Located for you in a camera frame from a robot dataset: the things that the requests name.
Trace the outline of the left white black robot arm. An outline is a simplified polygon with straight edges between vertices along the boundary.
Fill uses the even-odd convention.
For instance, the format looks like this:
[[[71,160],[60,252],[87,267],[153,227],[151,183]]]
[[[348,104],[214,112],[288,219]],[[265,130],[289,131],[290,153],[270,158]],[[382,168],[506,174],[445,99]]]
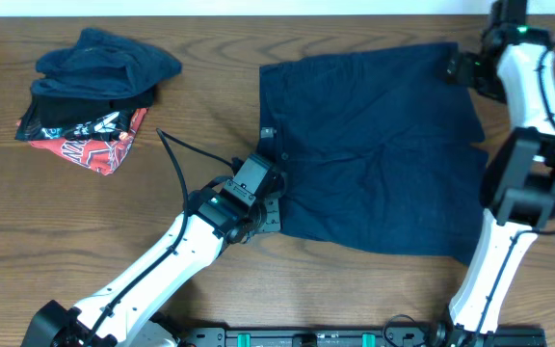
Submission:
[[[279,229],[279,192],[228,180],[193,192],[168,231],[122,274],[66,309],[50,301],[32,318],[28,346],[135,346],[159,308],[230,245]]]

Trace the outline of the navy blue shorts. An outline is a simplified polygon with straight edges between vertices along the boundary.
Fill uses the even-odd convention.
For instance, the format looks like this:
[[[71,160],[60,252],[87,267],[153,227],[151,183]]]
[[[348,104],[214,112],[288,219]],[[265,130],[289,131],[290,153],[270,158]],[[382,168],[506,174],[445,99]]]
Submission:
[[[378,254],[468,264],[488,162],[468,90],[437,42],[259,70],[258,151],[285,173],[281,232]]]

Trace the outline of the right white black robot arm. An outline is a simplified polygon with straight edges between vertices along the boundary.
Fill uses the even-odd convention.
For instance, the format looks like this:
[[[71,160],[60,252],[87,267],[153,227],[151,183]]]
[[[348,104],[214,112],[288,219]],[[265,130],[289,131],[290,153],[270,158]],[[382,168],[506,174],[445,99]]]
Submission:
[[[553,42],[544,29],[494,24],[479,53],[461,53],[450,76],[507,103],[512,132],[480,190],[484,220],[463,283],[428,334],[430,346],[543,346],[543,329],[502,326],[500,309],[519,264],[555,218]]]

